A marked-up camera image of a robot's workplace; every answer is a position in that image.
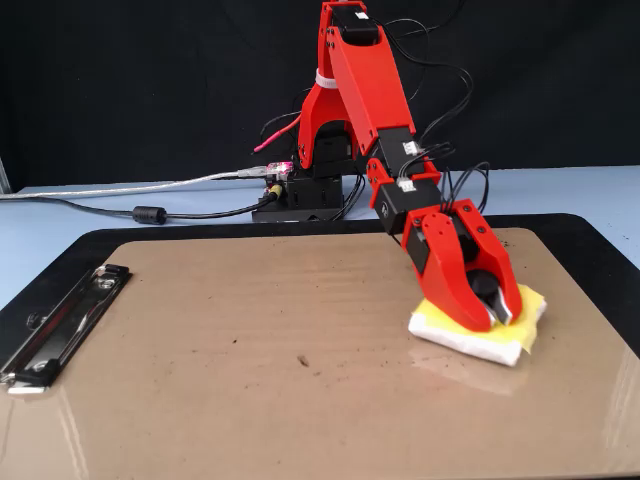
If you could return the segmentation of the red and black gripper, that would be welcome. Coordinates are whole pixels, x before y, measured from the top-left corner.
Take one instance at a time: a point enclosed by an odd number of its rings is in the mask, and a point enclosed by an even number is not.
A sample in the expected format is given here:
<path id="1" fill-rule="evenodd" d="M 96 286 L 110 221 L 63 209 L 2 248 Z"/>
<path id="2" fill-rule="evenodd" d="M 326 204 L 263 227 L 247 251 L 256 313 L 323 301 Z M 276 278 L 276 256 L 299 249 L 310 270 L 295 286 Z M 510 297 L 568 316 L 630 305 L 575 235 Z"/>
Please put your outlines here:
<path id="1" fill-rule="evenodd" d="M 441 193 L 432 180 L 413 183 L 415 190 L 409 192 L 396 183 L 381 184 L 378 189 L 374 209 L 389 235 L 404 233 L 410 211 L 440 204 Z M 452 217 L 477 248 L 465 262 L 448 216 L 438 209 L 428 209 L 421 224 L 409 221 L 406 251 L 421 275 L 424 297 L 474 332 L 491 328 L 486 307 L 497 321 L 509 325 L 521 313 L 522 299 L 505 247 L 470 200 L 455 201 Z M 472 289 L 467 277 L 472 277 Z"/>

